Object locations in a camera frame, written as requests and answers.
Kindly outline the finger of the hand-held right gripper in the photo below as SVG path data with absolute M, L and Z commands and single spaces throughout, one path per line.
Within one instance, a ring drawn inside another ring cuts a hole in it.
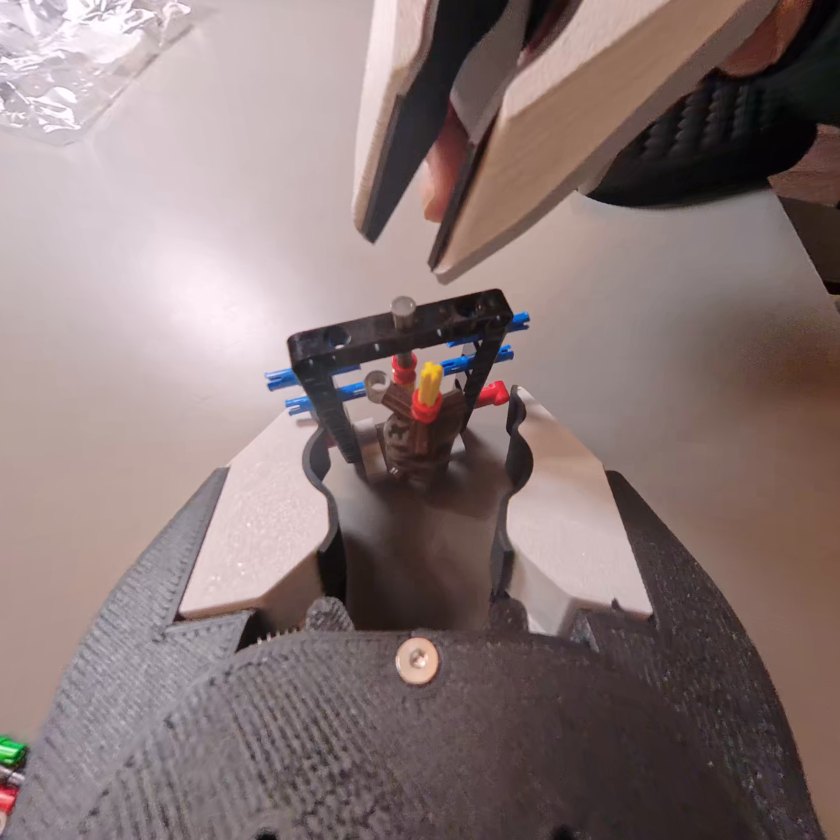
M 448 284 L 535 225 L 771 15 L 769 1 L 579 2 L 468 146 L 429 266 Z
M 367 241 L 380 237 L 426 159 L 460 68 L 505 2 L 374 2 L 353 180 L 353 224 Z

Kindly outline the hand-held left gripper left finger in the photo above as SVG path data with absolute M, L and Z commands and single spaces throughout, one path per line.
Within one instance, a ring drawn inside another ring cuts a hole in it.
M 254 612 L 271 632 L 303 625 L 323 596 L 342 598 L 342 533 L 324 484 L 328 436 L 281 414 L 228 464 L 178 608 L 194 621 Z

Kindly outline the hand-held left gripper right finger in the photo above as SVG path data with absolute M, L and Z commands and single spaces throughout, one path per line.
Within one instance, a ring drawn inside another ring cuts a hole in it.
M 519 385 L 507 432 L 492 601 L 518 602 L 541 635 L 566 635 L 580 611 L 646 622 L 654 609 L 602 462 Z

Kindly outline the black frame lego assembly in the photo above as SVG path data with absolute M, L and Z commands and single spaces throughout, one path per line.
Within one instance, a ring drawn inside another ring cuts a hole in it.
M 383 313 L 298 332 L 287 341 L 290 367 L 265 374 L 271 392 L 293 386 L 292 416 L 309 414 L 351 465 L 372 479 L 384 471 L 422 485 L 448 467 L 473 412 L 509 401 L 498 364 L 512 361 L 510 333 L 529 330 L 500 290 L 416 303 L 414 325 L 398 332 Z M 413 393 L 392 378 L 392 356 L 413 351 Z

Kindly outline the dark grey lego axle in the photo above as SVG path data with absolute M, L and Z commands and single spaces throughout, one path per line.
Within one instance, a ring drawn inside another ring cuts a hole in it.
M 395 297 L 391 305 L 392 320 L 395 329 L 408 332 L 414 325 L 415 300 L 408 296 Z M 413 351 L 396 353 L 392 356 L 392 378 L 396 385 L 413 393 L 416 387 L 417 357 Z

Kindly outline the pile of small lego pins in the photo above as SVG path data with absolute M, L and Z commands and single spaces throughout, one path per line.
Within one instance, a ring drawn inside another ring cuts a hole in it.
M 28 745 L 1 736 L 1 813 L 2 822 L 13 811 L 25 782 Z

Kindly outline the black dimpled wrist rest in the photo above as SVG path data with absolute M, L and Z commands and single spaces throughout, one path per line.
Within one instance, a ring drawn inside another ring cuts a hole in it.
M 587 196 L 644 208 L 749 192 L 798 163 L 816 133 L 764 80 L 715 71 L 632 140 Z

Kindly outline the clear plastic bag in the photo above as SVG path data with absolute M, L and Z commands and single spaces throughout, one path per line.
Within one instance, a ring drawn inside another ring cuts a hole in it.
M 190 31 L 195 11 L 183 1 L 2 1 L 2 132 L 75 142 Z

